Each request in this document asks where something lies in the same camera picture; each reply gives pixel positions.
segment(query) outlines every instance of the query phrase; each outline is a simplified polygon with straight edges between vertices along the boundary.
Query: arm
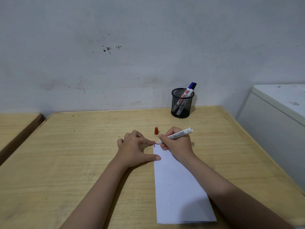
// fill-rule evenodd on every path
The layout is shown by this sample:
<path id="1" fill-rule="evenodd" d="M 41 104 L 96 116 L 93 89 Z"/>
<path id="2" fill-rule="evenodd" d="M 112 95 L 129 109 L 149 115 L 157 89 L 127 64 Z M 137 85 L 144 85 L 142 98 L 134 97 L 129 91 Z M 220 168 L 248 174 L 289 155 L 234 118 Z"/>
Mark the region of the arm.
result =
<path id="1" fill-rule="evenodd" d="M 154 143 L 138 131 L 127 133 L 124 140 L 119 139 L 116 156 L 60 228 L 102 228 L 117 185 L 126 169 L 143 162 L 161 159 L 155 154 L 144 154 L 139 148 L 140 144 Z"/>
<path id="2" fill-rule="evenodd" d="M 196 157 L 189 135 L 176 140 L 166 136 L 181 131 L 172 127 L 165 135 L 159 134 L 164 144 L 196 178 L 217 208 L 235 228 L 293 228 L 280 216 L 233 185 L 206 163 Z"/>

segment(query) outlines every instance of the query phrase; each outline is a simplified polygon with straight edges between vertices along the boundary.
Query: forearm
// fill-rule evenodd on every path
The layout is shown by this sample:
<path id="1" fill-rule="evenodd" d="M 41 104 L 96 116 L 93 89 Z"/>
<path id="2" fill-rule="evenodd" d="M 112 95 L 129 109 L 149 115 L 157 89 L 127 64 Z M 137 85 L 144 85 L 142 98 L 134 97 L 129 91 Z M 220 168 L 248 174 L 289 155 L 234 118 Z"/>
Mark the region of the forearm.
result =
<path id="1" fill-rule="evenodd" d="M 185 160 L 183 165 L 235 228 L 293 228 L 199 158 L 194 156 Z"/>
<path id="2" fill-rule="evenodd" d="M 101 228 L 125 170 L 112 160 L 61 228 Z"/>

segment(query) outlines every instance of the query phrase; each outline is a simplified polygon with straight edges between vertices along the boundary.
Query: white wall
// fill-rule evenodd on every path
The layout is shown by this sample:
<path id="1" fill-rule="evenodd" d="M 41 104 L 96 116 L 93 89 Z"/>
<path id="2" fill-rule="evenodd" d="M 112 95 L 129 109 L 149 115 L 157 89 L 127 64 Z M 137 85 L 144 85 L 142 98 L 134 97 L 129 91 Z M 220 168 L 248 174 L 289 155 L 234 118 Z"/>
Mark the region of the white wall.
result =
<path id="1" fill-rule="evenodd" d="M 236 116 L 253 84 L 305 82 L 304 7 L 0 0 L 0 112 L 168 107 L 172 89 L 197 82 L 196 105 Z"/>

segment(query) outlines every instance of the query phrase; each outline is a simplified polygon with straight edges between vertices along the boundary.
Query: wooden tabletop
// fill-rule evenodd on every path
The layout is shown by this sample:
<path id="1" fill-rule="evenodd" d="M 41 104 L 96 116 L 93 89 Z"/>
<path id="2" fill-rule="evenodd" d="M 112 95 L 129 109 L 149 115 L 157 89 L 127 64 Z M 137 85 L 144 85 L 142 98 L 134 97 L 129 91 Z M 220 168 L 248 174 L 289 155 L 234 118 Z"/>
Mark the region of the wooden tabletop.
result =
<path id="1" fill-rule="evenodd" d="M 305 196 L 265 151 L 219 106 L 196 107 L 186 119 L 170 109 L 56 113 L 0 166 L 0 228 L 58 228 L 117 152 L 116 141 L 136 129 L 193 127 L 194 152 L 213 169 L 293 225 L 305 225 Z M 153 148 L 145 149 L 153 153 Z M 197 228 L 227 228 L 217 223 Z M 123 177 L 108 228 L 189 228 L 156 223 L 153 163 Z"/>
<path id="2" fill-rule="evenodd" d="M 0 114 L 0 165 L 42 123 L 40 113 Z"/>

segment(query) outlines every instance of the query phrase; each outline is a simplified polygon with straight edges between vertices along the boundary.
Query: person's left hand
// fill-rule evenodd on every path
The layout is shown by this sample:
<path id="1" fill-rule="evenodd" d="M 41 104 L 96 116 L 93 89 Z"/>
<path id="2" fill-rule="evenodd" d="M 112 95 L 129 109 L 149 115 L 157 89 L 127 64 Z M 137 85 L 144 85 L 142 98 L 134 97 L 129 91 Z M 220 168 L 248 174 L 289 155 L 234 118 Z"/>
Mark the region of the person's left hand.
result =
<path id="1" fill-rule="evenodd" d="M 132 133 L 126 133 L 124 140 L 117 140 L 119 147 L 114 160 L 120 162 L 125 168 L 138 165 L 143 162 L 153 162 L 161 160 L 156 154 L 145 154 L 140 150 L 140 144 L 153 145 L 155 142 L 146 139 L 140 132 L 134 130 Z"/>

